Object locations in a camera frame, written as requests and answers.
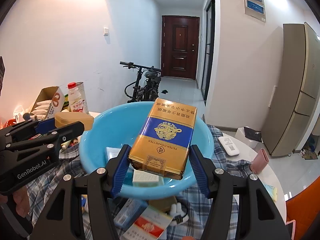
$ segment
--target yellow cigarette pack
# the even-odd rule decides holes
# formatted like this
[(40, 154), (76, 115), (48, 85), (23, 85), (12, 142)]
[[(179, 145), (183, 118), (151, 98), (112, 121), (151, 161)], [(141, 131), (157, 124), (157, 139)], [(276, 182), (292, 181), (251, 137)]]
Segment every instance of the yellow cigarette pack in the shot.
[(197, 108), (157, 98), (132, 146), (129, 160), (137, 170), (182, 179)]

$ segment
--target brown door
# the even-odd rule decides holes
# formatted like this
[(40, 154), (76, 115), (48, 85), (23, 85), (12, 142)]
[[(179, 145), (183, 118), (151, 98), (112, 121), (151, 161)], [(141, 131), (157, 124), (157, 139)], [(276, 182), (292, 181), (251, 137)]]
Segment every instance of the brown door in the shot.
[(199, 23), (199, 17), (162, 17), (163, 76), (196, 79)]

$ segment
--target beige refrigerator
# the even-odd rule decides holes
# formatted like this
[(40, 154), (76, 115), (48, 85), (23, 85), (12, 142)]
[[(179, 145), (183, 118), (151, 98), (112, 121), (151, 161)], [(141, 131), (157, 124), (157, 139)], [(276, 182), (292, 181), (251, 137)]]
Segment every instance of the beige refrigerator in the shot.
[(320, 86), (320, 40), (307, 24), (284, 24), (278, 87), (261, 130), (272, 156), (294, 151), (308, 125)]

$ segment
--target pink cup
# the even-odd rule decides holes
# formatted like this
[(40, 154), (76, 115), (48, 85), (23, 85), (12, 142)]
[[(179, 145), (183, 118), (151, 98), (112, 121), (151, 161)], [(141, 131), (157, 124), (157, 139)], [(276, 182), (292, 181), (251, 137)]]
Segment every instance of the pink cup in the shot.
[(268, 163), (268, 155), (266, 153), (266, 150), (262, 148), (254, 158), (254, 160), (251, 162), (250, 170), (255, 174), (259, 174), (265, 168), (265, 166), (267, 166)]

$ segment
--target tiled floor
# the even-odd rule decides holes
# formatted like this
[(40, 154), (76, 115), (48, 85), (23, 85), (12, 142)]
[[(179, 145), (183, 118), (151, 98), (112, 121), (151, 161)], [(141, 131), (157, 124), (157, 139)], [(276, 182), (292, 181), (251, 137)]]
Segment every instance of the tiled floor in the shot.
[[(162, 90), (167, 90), (168, 93), (162, 94)], [(196, 81), (163, 77), (160, 83), (159, 97), (196, 106), (200, 118), (204, 114), (204, 101)], [(232, 137), (236, 135), (235, 132), (224, 131), (224, 133)], [(263, 143), (258, 143), (254, 150), (258, 151), (261, 148), (266, 149)], [(320, 159), (305, 160), (299, 154), (292, 154), (291, 157), (286, 156), (281, 158), (270, 156), (269, 165), (277, 175), (287, 198), (297, 195), (320, 176)]]
[[(163, 90), (167, 90), (168, 93), (162, 94)], [(194, 80), (163, 77), (159, 86), (159, 97), (197, 107), (197, 115), (200, 118), (204, 114), (205, 106), (202, 93)]]
[[(232, 137), (236, 135), (235, 132), (224, 133)], [(254, 150), (257, 152), (261, 148), (267, 151), (263, 143), (258, 143)], [(269, 165), (280, 181), (285, 199), (297, 195), (320, 176), (320, 159), (305, 160), (300, 154), (281, 158), (269, 156)]]

